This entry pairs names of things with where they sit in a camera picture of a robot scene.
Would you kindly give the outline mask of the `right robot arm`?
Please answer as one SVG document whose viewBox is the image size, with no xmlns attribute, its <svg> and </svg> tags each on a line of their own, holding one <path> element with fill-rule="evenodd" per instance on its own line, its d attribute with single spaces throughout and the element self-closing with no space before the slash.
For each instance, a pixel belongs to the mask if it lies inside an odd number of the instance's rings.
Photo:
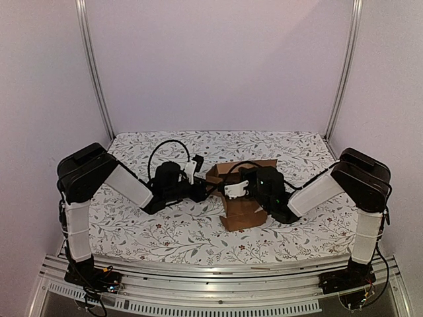
<svg viewBox="0 0 423 317">
<path fill-rule="evenodd" d="M 365 265 L 371 262 L 379 238 L 382 216 L 387 212 L 391 194 L 391 171 L 384 163 L 353 148 L 342 151 L 339 159 L 293 192 L 288 182 L 273 166 L 241 167 L 241 194 L 252 197 L 275 220 L 294 223 L 312 209 L 345 193 L 358 210 L 356 241 L 352 264 L 342 273 L 348 288 L 357 287 L 367 277 Z"/>
</svg>

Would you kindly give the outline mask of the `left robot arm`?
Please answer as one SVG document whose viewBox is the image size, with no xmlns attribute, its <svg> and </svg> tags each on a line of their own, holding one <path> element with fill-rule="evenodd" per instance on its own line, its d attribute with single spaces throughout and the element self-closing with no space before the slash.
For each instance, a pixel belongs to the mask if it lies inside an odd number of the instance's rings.
<svg viewBox="0 0 423 317">
<path fill-rule="evenodd" d="M 195 175 L 203 162 L 200 155 L 189 157 L 184 168 L 175 162 L 164 162 L 144 182 L 100 143 L 92 143 L 62 159 L 57 167 L 59 219 L 69 261 L 76 263 L 71 271 L 74 278 L 85 287 L 98 281 L 97 270 L 86 261 L 93 258 L 89 207 L 102 185 L 111 187 L 148 215 L 154 215 L 183 199 L 199 203 L 212 194 L 216 186 Z"/>
</svg>

